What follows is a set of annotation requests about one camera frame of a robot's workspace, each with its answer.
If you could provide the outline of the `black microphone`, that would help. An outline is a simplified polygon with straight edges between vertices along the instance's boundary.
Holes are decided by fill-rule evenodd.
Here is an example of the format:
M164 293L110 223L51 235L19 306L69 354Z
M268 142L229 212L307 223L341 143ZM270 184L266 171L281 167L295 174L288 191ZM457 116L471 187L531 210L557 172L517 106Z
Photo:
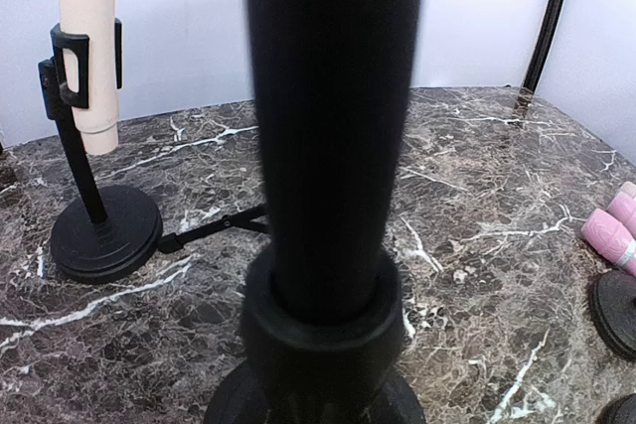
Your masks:
M420 0L246 0L274 290L312 324L376 289Z

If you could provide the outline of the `pink microphone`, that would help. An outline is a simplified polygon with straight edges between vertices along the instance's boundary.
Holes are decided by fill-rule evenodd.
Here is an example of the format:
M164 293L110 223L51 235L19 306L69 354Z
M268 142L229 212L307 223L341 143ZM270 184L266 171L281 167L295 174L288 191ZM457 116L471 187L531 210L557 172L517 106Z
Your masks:
M581 228L585 240L615 267L635 275L635 238L617 218L595 209Z
M607 212L621 222L636 237L636 185L625 182L612 199Z

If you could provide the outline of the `small beige microphone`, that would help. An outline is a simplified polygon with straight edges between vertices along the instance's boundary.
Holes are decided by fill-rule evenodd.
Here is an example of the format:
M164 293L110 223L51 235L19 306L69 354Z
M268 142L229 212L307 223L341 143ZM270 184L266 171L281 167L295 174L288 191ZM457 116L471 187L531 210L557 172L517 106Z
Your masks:
M104 155L118 145L115 0L60 0L60 28L88 36L88 108L73 109L85 151Z

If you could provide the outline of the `black stand with clip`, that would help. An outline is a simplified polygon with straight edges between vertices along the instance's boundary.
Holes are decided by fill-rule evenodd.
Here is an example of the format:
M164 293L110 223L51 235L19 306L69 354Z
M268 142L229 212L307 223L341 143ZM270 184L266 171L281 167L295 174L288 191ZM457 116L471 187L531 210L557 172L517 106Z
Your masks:
M591 284L588 304L592 322L607 347L635 361L635 278L612 270Z

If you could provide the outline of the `black stand of small beige microphone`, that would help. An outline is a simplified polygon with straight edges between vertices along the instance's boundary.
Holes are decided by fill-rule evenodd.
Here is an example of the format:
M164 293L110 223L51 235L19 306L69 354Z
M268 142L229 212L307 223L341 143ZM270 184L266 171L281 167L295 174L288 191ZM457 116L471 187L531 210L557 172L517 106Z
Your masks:
M46 113L56 123L79 197L56 219L51 253L67 277L103 284L142 267L157 249L163 221L156 203L128 186L100 189L72 109L88 109L89 36L51 30L53 55L38 63Z

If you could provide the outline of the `black round-base stand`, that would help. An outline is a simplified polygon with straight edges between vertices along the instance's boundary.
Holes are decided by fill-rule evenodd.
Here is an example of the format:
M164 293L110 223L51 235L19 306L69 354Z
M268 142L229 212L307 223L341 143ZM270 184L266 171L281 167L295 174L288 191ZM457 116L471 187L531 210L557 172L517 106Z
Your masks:
M636 394L617 398L603 407L596 424L636 424Z

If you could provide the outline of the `black tripod shock-mount stand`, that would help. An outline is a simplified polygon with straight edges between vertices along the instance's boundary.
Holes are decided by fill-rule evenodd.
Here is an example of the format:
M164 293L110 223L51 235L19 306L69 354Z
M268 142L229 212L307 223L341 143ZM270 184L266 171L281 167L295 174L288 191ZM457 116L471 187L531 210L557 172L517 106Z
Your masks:
M221 219L200 225L194 229L169 233L158 241L158 250L163 254L170 254L182 250L188 243L211 236L229 228L240 228L259 233L268 233L268 226L259 219L266 216L265 205L247 209L230 215L224 215Z

